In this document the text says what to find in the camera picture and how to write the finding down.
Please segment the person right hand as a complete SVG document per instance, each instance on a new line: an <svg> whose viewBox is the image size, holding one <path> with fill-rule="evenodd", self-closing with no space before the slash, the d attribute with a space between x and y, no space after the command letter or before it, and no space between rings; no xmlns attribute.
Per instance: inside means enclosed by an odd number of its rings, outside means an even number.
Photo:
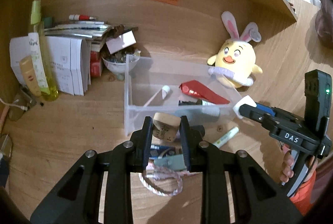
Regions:
<svg viewBox="0 0 333 224"><path fill-rule="evenodd" d="M289 146L283 145L282 152L284 153L284 157L283 157L283 162L282 162L282 166L281 166L281 172L279 175L279 179L281 182L287 183L289 181L289 179L292 178L294 175L294 172L292 171L292 165L294 164L294 158L291 155L291 150L290 150ZM318 160L315 159L314 157L312 157L308 161L307 166L308 166L308 168L311 168L311 169L309 169L309 173L303 181L304 183L311 179L313 173L315 172L315 170L317 168L317 165L318 165Z"/></svg>

